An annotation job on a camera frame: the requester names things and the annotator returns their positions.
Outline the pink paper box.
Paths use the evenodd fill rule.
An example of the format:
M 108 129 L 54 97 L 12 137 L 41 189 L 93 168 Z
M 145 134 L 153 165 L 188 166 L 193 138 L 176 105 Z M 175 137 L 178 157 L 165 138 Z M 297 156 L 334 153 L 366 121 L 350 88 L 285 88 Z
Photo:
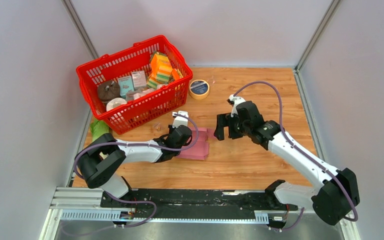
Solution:
M 205 160 L 210 152 L 210 143 L 208 140 L 209 138 L 213 138 L 210 133 L 211 130 L 211 128 L 199 127 L 197 142 L 191 148 L 181 151 L 177 157 L 188 160 Z

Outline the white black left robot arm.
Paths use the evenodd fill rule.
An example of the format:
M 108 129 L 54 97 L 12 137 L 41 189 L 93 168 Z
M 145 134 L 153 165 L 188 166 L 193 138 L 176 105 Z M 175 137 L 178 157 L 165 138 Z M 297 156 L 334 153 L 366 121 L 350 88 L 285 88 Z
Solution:
M 128 142 L 105 133 L 77 154 L 76 170 L 90 189 L 101 188 L 113 196 L 120 207 L 128 207 L 133 194 L 127 181 L 116 174 L 122 164 L 161 163 L 180 154 L 193 140 L 192 130 L 184 125 L 149 141 Z

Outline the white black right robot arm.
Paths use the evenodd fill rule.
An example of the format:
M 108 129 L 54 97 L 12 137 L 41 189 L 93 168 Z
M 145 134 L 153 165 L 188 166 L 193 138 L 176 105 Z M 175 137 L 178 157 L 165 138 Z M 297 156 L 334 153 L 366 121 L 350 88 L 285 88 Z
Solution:
M 281 157 L 294 167 L 311 186 L 291 184 L 277 180 L 266 188 L 265 203 L 273 209 L 282 205 L 295 205 L 314 210 L 326 224 L 334 226 L 354 213 L 360 203 L 356 174 L 349 168 L 340 170 L 303 148 L 276 121 L 264 120 L 252 101 L 239 101 L 230 113 L 218 114 L 214 136 L 225 139 L 228 128 L 230 139 L 247 136 L 254 144 Z

